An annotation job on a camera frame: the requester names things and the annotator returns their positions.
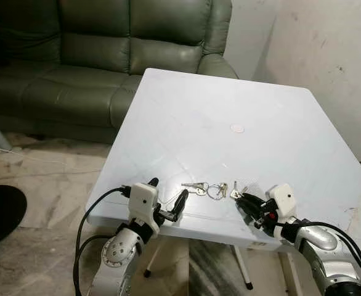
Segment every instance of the floor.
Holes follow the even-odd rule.
[[[0,184],[18,187],[28,207],[20,227],[0,242],[0,295],[74,295],[73,248],[84,204],[109,152],[109,145],[66,139],[7,138],[14,153],[0,153]],[[113,233],[85,225],[83,237]],[[104,241],[93,242],[81,260],[81,290],[97,271]],[[246,290],[228,245],[166,238],[152,276],[142,275],[156,249],[149,242],[133,278],[131,295],[286,295],[274,253],[241,250],[254,285]]]

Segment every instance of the white cable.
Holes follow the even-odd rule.
[[[58,161],[58,160],[45,160],[45,159],[41,159],[41,158],[30,157],[30,156],[27,156],[27,155],[25,155],[25,154],[18,153],[18,152],[14,152],[14,151],[8,150],[8,149],[2,149],[2,148],[0,148],[0,151],[1,151],[1,152],[12,153],[12,154],[15,154],[15,155],[19,155],[19,156],[22,156],[22,157],[24,157],[24,158],[28,158],[28,159],[31,159],[31,160],[35,160],[35,161],[37,161],[37,162],[58,163],[58,164],[61,164],[61,165],[65,166],[65,167],[70,166],[69,164],[67,164],[67,163],[65,163],[65,162],[60,162],[60,161]],[[77,166],[73,166],[73,167],[71,167],[71,169],[77,169],[77,170],[87,170],[87,169],[88,169],[88,170],[92,170],[91,168],[88,168],[88,167],[86,167],[86,168],[78,168]],[[101,168],[99,168],[99,169],[94,169],[94,170],[92,170],[92,171],[100,171],[100,170],[101,170]]]

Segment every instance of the table top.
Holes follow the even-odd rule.
[[[246,225],[229,192],[237,180],[264,198],[288,183],[298,218],[339,226],[361,247],[361,165],[308,89],[147,69],[86,209],[109,189],[153,177],[168,210],[181,183],[229,185],[221,200],[189,194],[161,234],[275,250],[279,241]],[[127,219],[128,199],[114,193],[88,221]]]

